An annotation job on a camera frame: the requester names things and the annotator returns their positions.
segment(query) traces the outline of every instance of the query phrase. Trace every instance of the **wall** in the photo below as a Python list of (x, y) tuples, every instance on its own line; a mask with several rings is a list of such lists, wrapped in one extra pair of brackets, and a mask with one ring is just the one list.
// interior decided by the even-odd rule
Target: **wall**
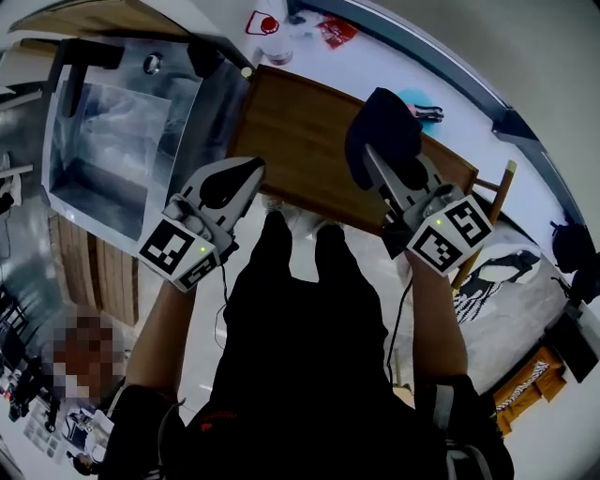
[(592, 0), (375, 0), (473, 67), (521, 114), (600, 247), (600, 9)]

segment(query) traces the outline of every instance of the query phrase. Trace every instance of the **chair leg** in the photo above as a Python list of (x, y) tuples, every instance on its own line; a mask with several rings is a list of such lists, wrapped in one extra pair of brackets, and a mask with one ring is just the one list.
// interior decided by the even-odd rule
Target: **chair leg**
[[(510, 185), (513, 183), (513, 177), (515, 176), (515, 172), (517, 171), (517, 164), (514, 160), (508, 160), (506, 162), (506, 169), (504, 170), (504, 175), (502, 176), (502, 181), (498, 186), (498, 191), (496, 193), (496, 197), (491, 204), (491, 210), (489, 211), (489, 215), (487, 219), (489, 223), (494, 225), (498, 220), (498, 216), (503, 209), (504, 200), (506, 200), (506, 195), (508, 194), (508, 189)], [(479, 256), (479, 252), (481, 249), (477, 250), (467, 261), (460, 266), (458, 269), (458, 273), (452, 281), (452, 290), (456, 292), (462, 283), (467, 279), (471, 269), (475, 265), (477, 257)]]

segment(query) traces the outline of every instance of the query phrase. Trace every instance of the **person's arm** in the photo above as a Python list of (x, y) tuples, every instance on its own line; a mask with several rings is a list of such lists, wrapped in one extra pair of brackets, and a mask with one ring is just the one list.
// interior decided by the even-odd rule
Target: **person's arm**
[(128, 385), (177, 400), (196, 290), (181, 293), (164, 282), (127, 364)]
[(426, 386), (444, 378), (465, 375), (467, 350), (458, 326), (450, 282), (411, 252), (406, 255), (412, 267), (415, 385)]
[(446, 453), (442, 461), (455, 477), (510, 480), (515, 472), (502, 435), (467, 376), (467, 350), (450, 282), (410, 252), (407, 258), (412, 267), (416, 410), (443, 432), (447, 451), (454, 453)]

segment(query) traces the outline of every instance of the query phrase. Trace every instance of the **wooden chair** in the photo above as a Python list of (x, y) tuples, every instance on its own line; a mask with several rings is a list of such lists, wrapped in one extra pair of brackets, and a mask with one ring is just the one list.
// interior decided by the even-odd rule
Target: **wooden chair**
[[(364, 102), (277, 68), (259, 66), (228, 152), (266, 162), (261, 192), (324, 217), (381, 235), (388, 211), (381, 196), (354, 183), (344, 154), (346, 132)], [(489, 220), (495, 223), (516, 164), (508, 162), (499, 185), (479, 180), (478, 170), (442, 144), (423, 135), (424, 155), (447, 182), (469, 194), (473, 185), (496, 191)], [(476, 260), (463, 264), (460, 285)]]

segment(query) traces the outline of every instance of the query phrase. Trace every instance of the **black cable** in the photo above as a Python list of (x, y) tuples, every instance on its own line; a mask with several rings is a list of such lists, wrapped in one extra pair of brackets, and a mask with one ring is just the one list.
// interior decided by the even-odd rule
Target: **black cable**
[(221, 308), (219, 310), (217, 310), (217, 314), (215, 315), (215, 329), (214, 329), (214, 337), (215, 337), (215, 343), (219, 346), (219, 348), (221, 350), (225, 350), (225, 348), (218, 343), (217, 340), (217, 322), (218, 322), (218, 314), (223, 311), (223, 309), (229, 305), (229, 298), (227, 298), (227, 279), (225, 278), (225, 265), (221, 264), (221, 272), (223, 274), (223, 299), (225, 300), (225, 303), (221, 306)]
[(394, 342), (396, 341), (396, 334), (398, 333), (398, 326), (400, 325), (400, 315), (402, 314), (402, 306), (404, 305), (404, 300), (406, 299), (406, 295), (408, 295), (411, 286), (413, 285), (413, 279), (407, 285), (406, 289), (404, 289), (404, 293), (402, 294), (402, 298), (400, 298), (400, 306), (397, 309), (397, 318), (396, 318), (396, 326), (394, 326), (394, 334), (392, 335), (392, 340), (390, 341), (390, 351), (387, 354), (387, 373), (390, 376), (390, 385), (394, 386), (394, 376), (392, 375), (392, 351), (394, 350)]
[[(7, 233), (7, 245), (8, 255), (6, 257), (0, 257), (0, 261), (8, 260), (10, 258), (10, 235), (8, 234), (8, 219), (10, 218), (10, 210), (8, 210), (8, 216), (4, 219), (4, 230)], [(2, 264), (0, 264), (0, 285), (4, 283), (4, 271), (2, 270)]]

